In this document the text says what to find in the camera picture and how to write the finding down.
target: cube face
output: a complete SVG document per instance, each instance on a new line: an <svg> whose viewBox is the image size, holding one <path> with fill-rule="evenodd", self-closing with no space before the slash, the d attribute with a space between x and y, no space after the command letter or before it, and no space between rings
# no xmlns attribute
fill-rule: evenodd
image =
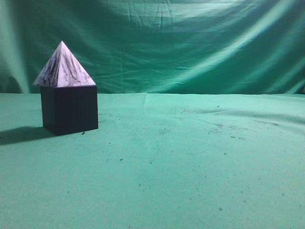
<svg viewBox="0 0 305 229"><path fill-rule="evenodd" d="M97 87L41 87L43 126L55 135L98 129Z"/></svg>

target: green fabric backdrop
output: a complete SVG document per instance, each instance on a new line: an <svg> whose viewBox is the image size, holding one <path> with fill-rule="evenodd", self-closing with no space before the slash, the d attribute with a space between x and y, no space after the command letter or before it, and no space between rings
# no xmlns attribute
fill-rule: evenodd
<svg viewBox="0 0 305 229"><path fill-rule="evenodd" d="M39 92L63 40L100 93L297 93L304 12L303 0L0 0L0 92Z"/></svg>

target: geometric shape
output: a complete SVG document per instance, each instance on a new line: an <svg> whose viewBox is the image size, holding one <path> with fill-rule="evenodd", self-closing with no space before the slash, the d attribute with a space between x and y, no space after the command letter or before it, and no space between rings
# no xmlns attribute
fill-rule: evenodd
<svg viewBox="0 0 305 229"><path fill-rule="evenodd" d="M33 85L58 88L96 84L62 41Z"/></svg>
<svg viewBox="0 0 305 229"><path fill-rule="evenodd" d="M97 87L61 42L33 85L41 86L42 122L55 135L98 128Z"/></svg>
<svg viewBox="0 0 305 229"><path fill-rule="evenodd" d="M55 135L98 129L97 87L41 87L43 127Z"/></svg>

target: green tabletop cloth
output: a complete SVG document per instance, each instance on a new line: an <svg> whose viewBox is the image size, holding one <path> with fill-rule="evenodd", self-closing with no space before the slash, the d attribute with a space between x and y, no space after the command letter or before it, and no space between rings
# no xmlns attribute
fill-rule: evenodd
<svg viewBox="0 0 305 229"><path fill-rule="evenodd" d="M1 229L304 229L305 95L98 94L53 136L0 94Z"/></svg>

